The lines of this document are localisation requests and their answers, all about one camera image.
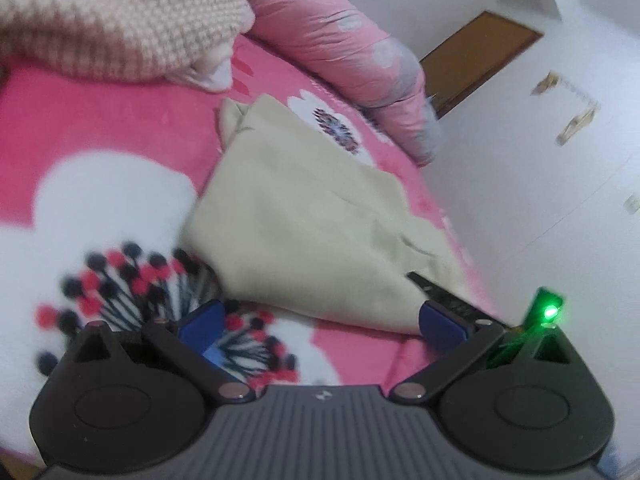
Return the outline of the beige zip jacket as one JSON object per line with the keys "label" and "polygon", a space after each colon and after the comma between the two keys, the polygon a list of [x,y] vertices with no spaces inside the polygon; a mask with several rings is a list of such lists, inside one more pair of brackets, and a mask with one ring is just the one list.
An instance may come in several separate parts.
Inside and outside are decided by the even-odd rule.
{"label": "beige zip jacket", "polygon": [[394,176],[271,96],[224,100],[219,128],[224,154],[181,238],[228,296],[402,334],[425,299],[411,273],[469,298],[448,236]]}

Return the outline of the hot pink floral bedsheet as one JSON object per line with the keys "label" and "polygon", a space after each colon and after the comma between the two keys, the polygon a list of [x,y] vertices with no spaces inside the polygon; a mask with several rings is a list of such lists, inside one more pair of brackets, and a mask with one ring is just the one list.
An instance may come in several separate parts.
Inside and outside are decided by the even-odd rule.
{"label": "hot pink floral bedsheet", "polygon": [[[236,40],[221,94],[156,82],[94,84],[15,61],[1,85],[1,453],[41,466],[32,402],[84,325],[137,328],[134,300],[179,316],[216,296],[212,272],[177,249],[197,195],[222,156],[216,117],[228,96],[270,94],[358,162],[393,174],[410,209],[447,233],[477,306],[470,257],[392,140],[327,84],[258,42]],[[210,356],[252,386],[380,384],[427,364],[418,338],[270,309],[233,306]]]}

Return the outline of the brown wooden door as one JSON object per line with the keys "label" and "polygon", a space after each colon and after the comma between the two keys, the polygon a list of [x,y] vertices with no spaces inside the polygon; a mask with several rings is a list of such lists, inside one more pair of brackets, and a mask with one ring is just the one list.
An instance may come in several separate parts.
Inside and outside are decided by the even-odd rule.
{"label": "brown wooden door", "polygon": [[477,15],[421,61],[436,116],[445,116],[543,36],[494,12]]}

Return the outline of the beige white houndstooth blanket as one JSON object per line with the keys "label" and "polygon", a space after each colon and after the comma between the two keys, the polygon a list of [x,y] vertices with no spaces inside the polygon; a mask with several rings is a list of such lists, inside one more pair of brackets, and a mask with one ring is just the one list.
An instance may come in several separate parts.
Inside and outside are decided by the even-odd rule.
{"label": "beige white houndstooth blanket", "polygon": [[77,78],[221,92],[254,19],[247,0],[1,0],[1,54]]}

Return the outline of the pink floral rolled duvet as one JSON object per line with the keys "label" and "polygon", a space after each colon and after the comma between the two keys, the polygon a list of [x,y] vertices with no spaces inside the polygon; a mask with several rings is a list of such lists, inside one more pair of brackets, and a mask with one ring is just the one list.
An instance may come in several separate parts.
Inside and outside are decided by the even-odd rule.
{"label": "pink floral rolled duvet", "polygon": [[349,0],[248,0],[250,34],[329,84],[419,166],[442,130],[416,56]]}

